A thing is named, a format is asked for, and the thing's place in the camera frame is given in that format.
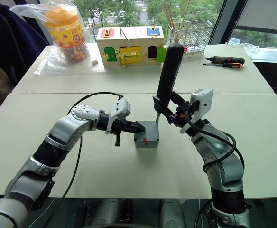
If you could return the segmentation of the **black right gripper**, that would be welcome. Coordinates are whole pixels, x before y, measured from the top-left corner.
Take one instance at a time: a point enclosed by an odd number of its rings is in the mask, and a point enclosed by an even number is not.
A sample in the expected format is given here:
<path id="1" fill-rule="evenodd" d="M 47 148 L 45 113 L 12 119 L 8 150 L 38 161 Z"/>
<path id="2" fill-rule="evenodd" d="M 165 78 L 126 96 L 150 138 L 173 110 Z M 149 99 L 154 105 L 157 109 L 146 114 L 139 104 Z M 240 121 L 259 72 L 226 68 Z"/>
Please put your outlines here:
<path id="1" fill-rule="evenodd" d="M 153 96 L 154 109 L 157 112 L 157 119 L 162 114 L 168 119 L 169 124 L 174 124 L 177 127 L 184 127 L 187 124 L 186 114 L 192 116 L 196 111 L 196 103 L 189 103 L 185 101 L 178 93 L 175 91 L 171 92 L 170 100 L 178 105 L 176 112 L 173 113 L 157 96 Z"/>

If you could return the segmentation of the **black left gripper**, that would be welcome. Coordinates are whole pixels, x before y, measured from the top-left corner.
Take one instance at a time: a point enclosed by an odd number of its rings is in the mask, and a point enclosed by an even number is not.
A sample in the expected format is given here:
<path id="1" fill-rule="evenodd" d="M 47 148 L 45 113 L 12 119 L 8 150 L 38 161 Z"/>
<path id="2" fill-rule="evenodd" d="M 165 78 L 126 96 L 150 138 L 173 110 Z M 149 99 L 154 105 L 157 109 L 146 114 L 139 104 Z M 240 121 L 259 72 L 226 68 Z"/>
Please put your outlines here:
<path id="1" fill-rule="evenodd" d="M 111 126 L 110 133 L 116 136 L 115 146 L 120 146 L 120 135 L 122 131 L 140 133 L 143 132 L 143 130 L 145 130 L 145 127 L 137 121 L 133 122 L 116 119 Z"/>

